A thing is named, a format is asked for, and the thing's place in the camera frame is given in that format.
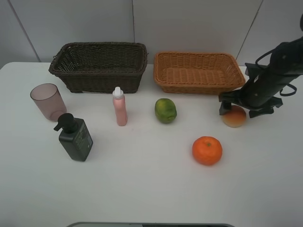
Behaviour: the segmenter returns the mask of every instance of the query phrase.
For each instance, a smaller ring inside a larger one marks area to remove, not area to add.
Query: tabletop
[[[148,65],[138,92],[125,95],[129,120],[119,127],[111,94],[70,93],[48,67],[14,62],[0,70],[0,226],[303,225],[302,78],[274,114],[234,129],[221,121],[218,97],[163,93]],[[56,84],[68,112],[86,122],[94,145],[85,162],[70,159],[56,123],[31,100],[43,83]],[[176,104],[172,124],[156,119],[159,98]],[[212,167],[191,155],[201,136],[222,144]]]

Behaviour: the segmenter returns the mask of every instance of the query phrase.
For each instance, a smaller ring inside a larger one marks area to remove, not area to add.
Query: white bottle cap
[[[123,91],[121,90],[120,87],[115,88],[115,90],[113,91],[113,96],[115,98],[121,98],[123,96]]]

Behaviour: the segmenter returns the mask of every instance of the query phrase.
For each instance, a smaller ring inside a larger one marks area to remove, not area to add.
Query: pump dispenser head
[[[58,124],[54,128],[55,131],[59,131],[62,128],[67,134],[74,133],[78,129],[78,124],[71,113],[64,113],[58,118]]]
[[[114,98],[120,99],[123,96],[123,91],[121,90],[120,87],[116,87],[115,90],[113,91],[113,96]]]

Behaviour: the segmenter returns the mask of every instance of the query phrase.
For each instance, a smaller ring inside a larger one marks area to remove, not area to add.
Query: wicker basket
[[[49,67],[74,93],[125,93],[138,90],[147,65],[147,51],[135,43],[70,43],[61,48]]]
[[[153,77],[168,93],[218,95],[245,84],[236,60],[226,53],[160,52]]]

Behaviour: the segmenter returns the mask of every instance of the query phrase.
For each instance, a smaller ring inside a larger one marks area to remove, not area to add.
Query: pink translucent cup
[[[50,121],[56,122],[62,114],[66,113],[65,104],[55,84],[41,84],[35,87],[30,97],[44,117]]]

